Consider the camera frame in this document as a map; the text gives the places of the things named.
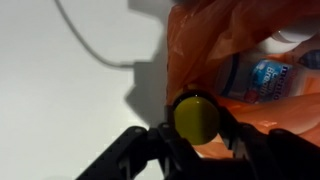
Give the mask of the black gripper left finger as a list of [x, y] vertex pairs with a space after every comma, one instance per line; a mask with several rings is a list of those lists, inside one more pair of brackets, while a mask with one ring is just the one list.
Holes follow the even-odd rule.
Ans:
[[164, 120], [152, 131], [157, 133], [154, 152], [164, 180], [195, 180], [200, 159], [191, 144], [177, 132], [173, 106], [164, 107]]

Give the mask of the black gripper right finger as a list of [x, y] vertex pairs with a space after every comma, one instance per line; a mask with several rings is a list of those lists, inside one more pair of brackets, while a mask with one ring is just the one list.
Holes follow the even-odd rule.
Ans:
[[226, 107], [218, 103], [215, 106], [220, 116], [218, 133], [224, 145], [234, 158], [249, 159], [254, 145], [264, 141], [264, 134], [251, 124], [238, 122]]

